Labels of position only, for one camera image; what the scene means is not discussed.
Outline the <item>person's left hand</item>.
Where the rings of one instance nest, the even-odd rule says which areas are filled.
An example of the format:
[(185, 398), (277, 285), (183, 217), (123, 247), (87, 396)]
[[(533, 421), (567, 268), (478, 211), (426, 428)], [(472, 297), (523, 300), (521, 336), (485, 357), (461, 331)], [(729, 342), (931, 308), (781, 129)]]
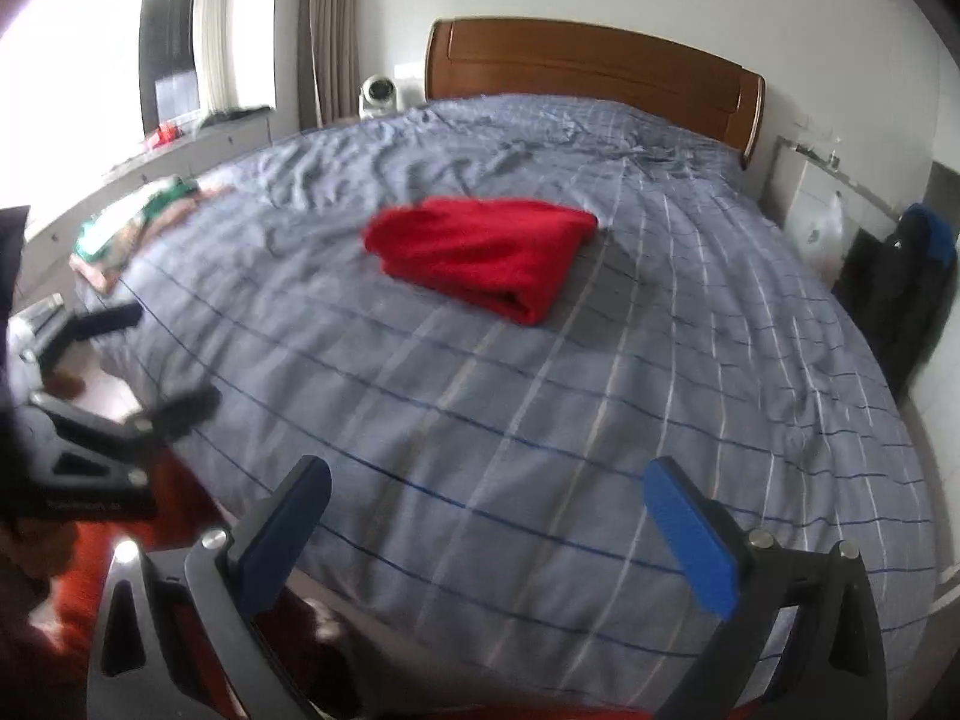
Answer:
[(25, 619), (49, 582), (70, 567), (78, 541), (73, 522), (18, 520), (2, 525), (2, 617)]

